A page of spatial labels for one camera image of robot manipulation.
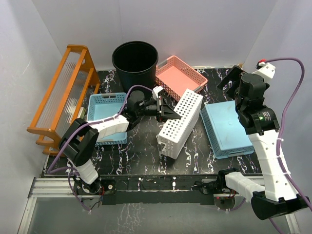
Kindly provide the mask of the white perforated plastic basket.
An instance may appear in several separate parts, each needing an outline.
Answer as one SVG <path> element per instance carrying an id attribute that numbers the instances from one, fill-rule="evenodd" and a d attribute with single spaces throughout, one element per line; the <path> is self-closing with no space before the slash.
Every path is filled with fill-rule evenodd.
<path id="1" fill-rule="evenodd" d="M 162 155 L 177 159 L 198 121 L 202 100 L 202 95 L 186 89 L 174 108 L 174 111 L 181 116 L 181 119 L 167 120 L 156 136 L 158 151 Z"/>

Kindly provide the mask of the large blue perforated basket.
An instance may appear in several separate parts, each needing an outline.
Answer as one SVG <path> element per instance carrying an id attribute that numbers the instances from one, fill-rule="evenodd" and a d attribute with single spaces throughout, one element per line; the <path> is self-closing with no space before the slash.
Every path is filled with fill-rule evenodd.
<path id="1" fill-rule="evenodd" d="M 254 147 L 238 120 L 235 102 L 226 101 L 206 104 L 200 116 L 217 159 L 249 155 Z"/>

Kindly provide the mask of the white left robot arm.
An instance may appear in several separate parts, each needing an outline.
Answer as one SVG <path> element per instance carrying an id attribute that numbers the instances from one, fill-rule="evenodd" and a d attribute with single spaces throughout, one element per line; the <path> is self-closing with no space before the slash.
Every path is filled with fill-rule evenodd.
<path id="1" fill-rule="evenodd" d="M 63 135 L 59 143 L 60 153 L 71 161 L 72 172 L 80 178 L 81 187 L 89 194 L 98 193 L 101 187 L 98 172 L 91 160 L 98 141 L 113 134 L 132 130 L 143 116 L 154 116 L 158 122 L 181 118 L 164 101 L 164 89 L 161 86 L 148 89 L 153 96 L 150 100 L 146 100 L 143 89 L 145 89 L 143 85 L 132 86 L 117 114 L 91 121 L 77 118 Z"/>

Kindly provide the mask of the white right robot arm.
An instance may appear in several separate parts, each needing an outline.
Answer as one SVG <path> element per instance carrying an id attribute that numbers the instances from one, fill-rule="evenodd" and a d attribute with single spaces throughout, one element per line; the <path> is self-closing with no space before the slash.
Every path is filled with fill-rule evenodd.
<path id="1" fill-rule="evenodd" d="M 254 73 L 235 65 L 218 84 L 222 89 L 232 84 L 227 95 L 235 101 L 238 120 L 251 141 L 261 167 L 264 185 L 261 186 L 235 168 L 219 171 L 216 187 L 222 193 L 238 192 L 249 203 L 260 220 L 291 214 L 312 205 L 307 196 L 291 182 L 280 147 L 282 133 L 275 112 L 264 105 L 264 93 L 275 68 L 261 62 Z"/>

